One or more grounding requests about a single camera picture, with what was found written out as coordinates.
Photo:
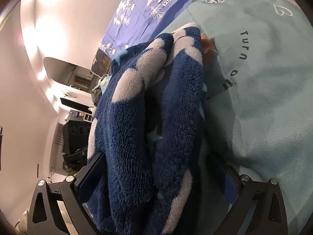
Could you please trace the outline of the pile of clothes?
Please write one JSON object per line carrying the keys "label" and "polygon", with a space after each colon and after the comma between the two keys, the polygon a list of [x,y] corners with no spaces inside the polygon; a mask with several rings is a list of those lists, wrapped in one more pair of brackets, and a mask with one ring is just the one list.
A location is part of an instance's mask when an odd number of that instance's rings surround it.
{"label": "pile of clothes", "polygon": [[102,95],[108,87],[108,83],[111,79],[111,75],[105,74],[98,82],[98,84],[92,89],[91,98],[93,105],[97,107]]}

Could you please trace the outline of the navy fleece patterned garment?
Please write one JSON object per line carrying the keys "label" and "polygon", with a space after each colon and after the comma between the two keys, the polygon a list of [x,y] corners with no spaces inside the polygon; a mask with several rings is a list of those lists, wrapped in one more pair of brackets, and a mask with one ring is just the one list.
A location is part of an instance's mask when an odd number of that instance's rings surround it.
{"label": "navy fleece patterned garment", "polygon": [[87,202],[101,234],[192,234],[201,201],[200,27],[188,23],[120,52],[91,125],[104,175]]}

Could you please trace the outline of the black dresser with shelves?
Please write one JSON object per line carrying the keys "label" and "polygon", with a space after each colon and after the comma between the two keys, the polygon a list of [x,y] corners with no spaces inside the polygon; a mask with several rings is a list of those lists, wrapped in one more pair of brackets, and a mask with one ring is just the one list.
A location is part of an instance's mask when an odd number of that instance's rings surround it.
{"label": "black dresser with shelves", "polygon": [[60,103],[70,108],[62,130],[63,170],[69,173],[78,172],[87,164],[87,146],[93,115],[87,105],[66,98]]}

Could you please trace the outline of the dark printed cushion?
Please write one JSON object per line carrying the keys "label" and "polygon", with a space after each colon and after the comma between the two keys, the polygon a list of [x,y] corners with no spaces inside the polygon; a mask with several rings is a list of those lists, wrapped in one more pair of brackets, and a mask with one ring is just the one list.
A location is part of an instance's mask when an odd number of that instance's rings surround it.
{"label": "dark printed cushion", "polygon": [[105,74],[110,75],[110,65],[111,59],[107,56],[100,48],[97,50],[95,54],[91,72],[96,76],[102,78]]}

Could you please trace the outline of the wall mirror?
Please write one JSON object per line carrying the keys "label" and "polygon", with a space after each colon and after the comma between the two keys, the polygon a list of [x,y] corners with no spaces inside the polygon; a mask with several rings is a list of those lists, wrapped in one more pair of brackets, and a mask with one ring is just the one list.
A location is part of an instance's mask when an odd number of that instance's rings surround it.
{"label": "wall mirror", "polygon": [[45,57],[43,65],[47,76],[57,83],[67,85],[87,93],[98,83],[98,77],[82,66],[52,57]]}

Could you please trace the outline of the purple tree-print bedsheet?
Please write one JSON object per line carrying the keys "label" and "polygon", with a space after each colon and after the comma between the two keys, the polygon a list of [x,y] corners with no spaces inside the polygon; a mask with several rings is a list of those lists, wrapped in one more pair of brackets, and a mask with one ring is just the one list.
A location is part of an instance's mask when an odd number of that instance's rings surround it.
{"label": "purple tree-print bedsheet", "polygon": [[98,55],[113,58],[160,34],[191,0],[121,0],[102,38]]}

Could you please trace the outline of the teal printed blanket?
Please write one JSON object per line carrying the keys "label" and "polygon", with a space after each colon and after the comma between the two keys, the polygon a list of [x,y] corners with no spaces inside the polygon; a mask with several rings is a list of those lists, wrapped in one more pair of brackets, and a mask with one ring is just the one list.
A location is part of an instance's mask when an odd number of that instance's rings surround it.
{"label": "teal printed blanket", "polygon": [[230,209],[217,186],[221,163],[276,179],[288,233],[298,234],[312,214],[312,25],[295,0],[191,0],[167,31],[190,22],[213,43],[194,234],[212,234]]}

